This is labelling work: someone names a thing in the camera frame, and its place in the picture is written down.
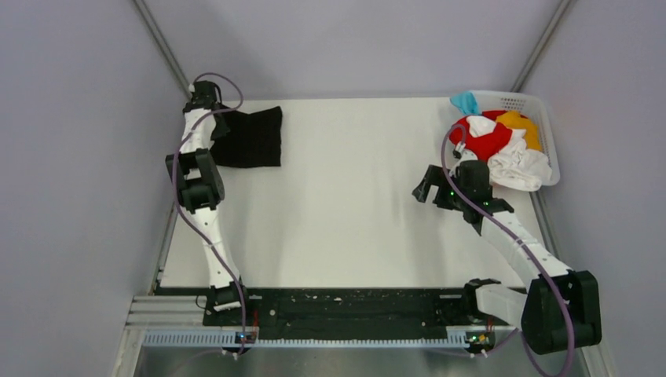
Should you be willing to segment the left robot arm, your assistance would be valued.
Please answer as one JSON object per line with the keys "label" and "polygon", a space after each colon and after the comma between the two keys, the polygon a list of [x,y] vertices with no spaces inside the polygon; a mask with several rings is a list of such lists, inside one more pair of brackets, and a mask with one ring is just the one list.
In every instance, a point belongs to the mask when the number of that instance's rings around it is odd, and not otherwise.
{"label": "left robot arm", "polygon": [[177,152],[165,158],[172,181],[177,211],[201,239],[207,262],[207,310],[232,324],[251,317],[252,305],[245,298],[240,271],[235,266],[222,232],[221,204],[225,188],[211,154],[216,130],[229,128],[222,112],[221,90],[215,82],[198,79],[188,87],[190,98],[183,108],[185,128]]}

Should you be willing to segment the black t shirt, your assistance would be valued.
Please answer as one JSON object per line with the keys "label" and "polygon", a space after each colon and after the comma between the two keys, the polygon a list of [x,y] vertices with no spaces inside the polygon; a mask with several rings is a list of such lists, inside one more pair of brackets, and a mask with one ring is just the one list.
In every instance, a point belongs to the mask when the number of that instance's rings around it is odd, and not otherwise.
{"label": "black t shirt", "polygon": [[230,132],[210,148],[215,163],[222,167],[279,167],[282,152],[283,111],[280,106],[244,113],[225,113]]}

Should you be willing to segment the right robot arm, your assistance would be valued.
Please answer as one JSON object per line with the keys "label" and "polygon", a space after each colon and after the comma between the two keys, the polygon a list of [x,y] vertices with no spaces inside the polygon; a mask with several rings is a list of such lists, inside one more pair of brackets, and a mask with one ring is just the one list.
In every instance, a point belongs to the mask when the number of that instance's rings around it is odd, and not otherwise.
{"label": "right robot arm", "polygon": [[569,347],[596,346],[602,340],[598,281],[556,258],[521,223],[514,208],[493,194],[489,168],[481,161],[455,169],[430,165],[413,190],[426,201],[461,213],[463,220],[507,261],[525,285],[521,293],[494,279],[474,279],[464,287],[460,312],[480,324],[492,316],[517,328],[534,353],[545,355]]}

